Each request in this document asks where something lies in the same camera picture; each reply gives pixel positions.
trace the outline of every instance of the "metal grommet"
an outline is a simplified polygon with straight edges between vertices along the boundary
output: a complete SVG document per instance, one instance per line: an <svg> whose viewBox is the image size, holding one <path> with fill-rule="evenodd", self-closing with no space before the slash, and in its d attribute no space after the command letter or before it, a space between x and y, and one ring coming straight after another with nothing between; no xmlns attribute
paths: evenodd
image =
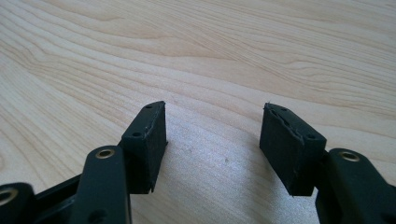
<svg viewBox="0 0 396 224"><path fill-rule="evenodd" d="M17 189L8 188L0 190L0 206L11 202L17 195Z"/></svg>
<svg viewBox="0 0 396 224"><path fill-rule="evenodd" d="M114 153L116 153L116 151L114 151L114 149L106 148L106 149L98 151L95 156L97 159L107 159L109 157L112 157L114 155Z"/></svg>
<svg viewBox="0 0 396 224"><path fill-rule="evenodd" d="M359 161L361 159L356 154L346 151L340 152L340 156L347 161Z"/></svg>

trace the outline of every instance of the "screw hole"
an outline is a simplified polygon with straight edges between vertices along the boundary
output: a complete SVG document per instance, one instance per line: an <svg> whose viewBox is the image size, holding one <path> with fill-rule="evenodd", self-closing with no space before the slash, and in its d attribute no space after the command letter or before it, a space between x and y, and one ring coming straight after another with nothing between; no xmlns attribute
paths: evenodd
<svg viewBox="0 0 396 224"><path fill-rule="evenodd" d="M316 138L312 133L307 134L306 137L309 138L309 139L315 139Z"/></svg>
<svg viewBox="0 0 396 224"><path fill-rule="evenodd" d="M344 160L347 160L347 161L359 161L360 160L360 158L357 155L350 153L350 152L343 151L343 152L340 152L340 155Z"/></svg>
<svg viewBox="0 0 396 224"><path fill-rule="evenodd" d="M103 223L106 217L107 217L107 212L103 209L99 209L91 212L90 216L88 217L88 221L91 224L99 224L99 223Z"/></svg>
<svg viewBox="0 0 396 224"><path fill-rule="evenodd" d="M132 134L133 137L138 137L138 136L140 136L140 135L142 135L142 133L133 133L133 134Z"/></svg>
<svg viewBox="0 0 396 224"><path fill-rule="evenodd" d="M0 206L11 202L17 195L17 189L9 188L0 190Z"/></svg>
<svg viewBox="0 0 396 224"><path fill-rule="evenodd" d="M290 127L290 124L287 121L283 120L283 123L286 125L286 127Z"/></svg>
<svg viewBox="0 0 396 224"><path fill-rule="evenodd" d="M97 159L107 159L111 156L113 156L115 153L114 149L103 149L96 153L96 158Z"/></svg>
<svg viewBox="0 0 396 224"><path fill-rule="evenodd" d="M277 113L273 109L271 110L271 114L273 114L274 116L277 116Z"/></svg>

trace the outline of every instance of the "wood grain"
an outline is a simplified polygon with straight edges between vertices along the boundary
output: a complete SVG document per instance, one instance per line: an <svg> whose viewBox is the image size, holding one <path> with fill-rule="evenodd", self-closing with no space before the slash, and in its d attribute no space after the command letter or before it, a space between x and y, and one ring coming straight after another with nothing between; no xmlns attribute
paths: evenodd
<svg viewBox="0 0 396 224"><path fill-rule="evenodd" d="M318 223L258 143L290 108L396 185L396 3L0 2L0 184L36 192L164 100L169 146L134 223Z"/></svg>

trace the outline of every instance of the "black clamp jaw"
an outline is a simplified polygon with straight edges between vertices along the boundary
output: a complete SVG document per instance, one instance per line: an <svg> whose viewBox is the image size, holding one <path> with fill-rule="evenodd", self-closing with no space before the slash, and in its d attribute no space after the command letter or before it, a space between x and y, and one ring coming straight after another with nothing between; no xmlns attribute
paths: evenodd
<svg viewBox="0 0 396 224"><path fill-rule="evenodd" d="M318 189L320 223L396 223L396 188L360 153L325 146L293 112L265 104L260 148L290 195Z"/></svg>
<svg viewBox="0 0 396 224"><path fill-rule="evenodd" d="M129 195L154 191L166 145L165 102L146 105L117 146L88 154L81 175L37 195L0 186L0 223L132 223Z"/></svg>

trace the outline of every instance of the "wooden table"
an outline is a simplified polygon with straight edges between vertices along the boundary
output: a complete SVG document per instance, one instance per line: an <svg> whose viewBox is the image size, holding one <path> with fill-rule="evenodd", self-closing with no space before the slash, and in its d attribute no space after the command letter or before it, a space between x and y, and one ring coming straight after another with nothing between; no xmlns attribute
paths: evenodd
<svg viewBox="0 0 396 224"><path fill-rule="evenodd" d="M0 184L81 173L143 105L169 145L134 223L318 223L260 151L265 102L367 156L396 185L396 4L0 2Z"/></svg>

